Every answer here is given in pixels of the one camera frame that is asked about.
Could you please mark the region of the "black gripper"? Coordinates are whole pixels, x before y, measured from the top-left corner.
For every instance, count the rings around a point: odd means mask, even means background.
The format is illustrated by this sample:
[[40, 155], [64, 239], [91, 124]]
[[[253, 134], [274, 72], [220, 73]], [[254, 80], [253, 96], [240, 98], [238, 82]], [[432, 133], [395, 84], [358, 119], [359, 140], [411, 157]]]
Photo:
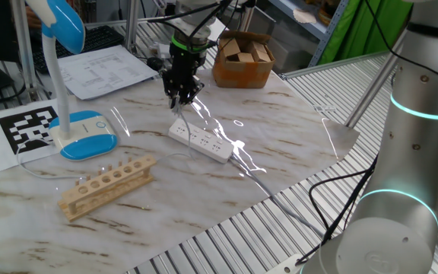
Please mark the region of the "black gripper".
[[[206, 51], [199, 50], [192, 53], [183, 45], [171, 44], [172, 68], [171, 72], [163, 72], [163, 87], [169, 98], [169, 108], [193, 102], [204, 84], [195, 75], [198, 68], [205, 64]], [[183, 84], [180, 76], [191, 76]]]

